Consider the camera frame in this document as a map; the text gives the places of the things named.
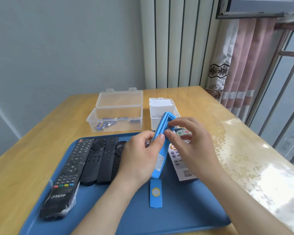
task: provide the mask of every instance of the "white plastic box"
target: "white plastic box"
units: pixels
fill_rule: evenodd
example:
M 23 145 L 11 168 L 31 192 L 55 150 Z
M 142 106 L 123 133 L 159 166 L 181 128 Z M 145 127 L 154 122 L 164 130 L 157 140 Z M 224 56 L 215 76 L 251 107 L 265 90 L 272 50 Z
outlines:
M 135 87 L 128 91 L 107 89 L 99 94 L 96 107 L 87 118 L 93 132 L 141 130 L 143 119 L 143 91 Z M 98 130 L 100 122 L 117 121 Z
M 164 113 L 171 112 L 176 118 L 179 112 L 172 99 L 149 98 L 151 129 L 156 130 Z

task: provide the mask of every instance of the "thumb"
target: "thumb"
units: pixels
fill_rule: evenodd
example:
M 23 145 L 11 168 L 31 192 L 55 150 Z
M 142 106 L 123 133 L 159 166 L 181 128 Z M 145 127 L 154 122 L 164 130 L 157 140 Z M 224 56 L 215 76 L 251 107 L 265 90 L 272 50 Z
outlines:
M 182 139 L 180 139 L 180 137 L 171 130 L 165 130 L 165 136 L 176 147 L 176 149 L 180 151 L 180 149 L 183 147 L 183 144 L 185 142 Z
M 153 154 L 157 154 L 160 152 L 161 148 L 163 147 L 163 144 L 165 142 L 165 136 L 164 134 L 159 134 L 157 138 L 155 138 L 150 146 L 148 147 L 148 150 L 151 151 Z

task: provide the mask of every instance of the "table surface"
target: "table surface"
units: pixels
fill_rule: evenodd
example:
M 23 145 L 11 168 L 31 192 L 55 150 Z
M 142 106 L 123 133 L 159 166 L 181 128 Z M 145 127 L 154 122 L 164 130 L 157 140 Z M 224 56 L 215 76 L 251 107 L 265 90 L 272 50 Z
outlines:
M 68 97 L 0 157 L 0 235 L 18 234 L 68 146 L 92 132 L 87 116 L 99 94 Z M 144 90 L 143 130 L 151 130 L 149 98 L 173 99 L 181 116 L 210 131 L 223 168 L 260 204 L 294 231 L 294 166 L 201 87 Z M 186 233 L 237 234 L 233 225 Z

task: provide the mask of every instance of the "yellow circular sticker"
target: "yellow circular sticker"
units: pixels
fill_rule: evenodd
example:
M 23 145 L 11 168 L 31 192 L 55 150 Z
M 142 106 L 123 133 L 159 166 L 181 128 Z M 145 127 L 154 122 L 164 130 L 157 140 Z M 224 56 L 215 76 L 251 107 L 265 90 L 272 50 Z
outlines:
M 155 187 L 152 189 L 151 193 L 154 197 L 158 197 L 160 195 L 160 189 Z

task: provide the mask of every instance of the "blue remote control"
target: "blue remote control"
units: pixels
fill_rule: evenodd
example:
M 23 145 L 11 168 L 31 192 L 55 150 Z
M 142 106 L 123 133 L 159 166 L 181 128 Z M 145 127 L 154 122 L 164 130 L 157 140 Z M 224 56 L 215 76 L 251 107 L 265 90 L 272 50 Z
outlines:
M 171 112 L 166 112 L 163 114 L 161 121 L 157 127 L 157 130 L 155 131 L 155 135 L 153 137 L 153 139 L 151 141 L 153 141 L 155 138 L 157 138 L 157 136 L 161 133 L 164 133 L 164 131 L 166 129 L 172 130 L 174 131 L 174 126 L 168 126 L 168 122 L 175 119 L 174 114 L 172 114 Z M 163 144 L 162 149 L 160 150 L 159 154 L 158 154 L 158 159 L 157 159 L 157 163 L 154 169 L 154 172 L 152 173 L 151 177 L 158 179 L 161 171 L 163 169 L 163 166 L 165 164 L 165 159 L 168 153 L 168 149 L 169 149 L 169 145 L 170 145 L 170 141 L 167 139 L 167 137 L 165 138 L 165 143 Z

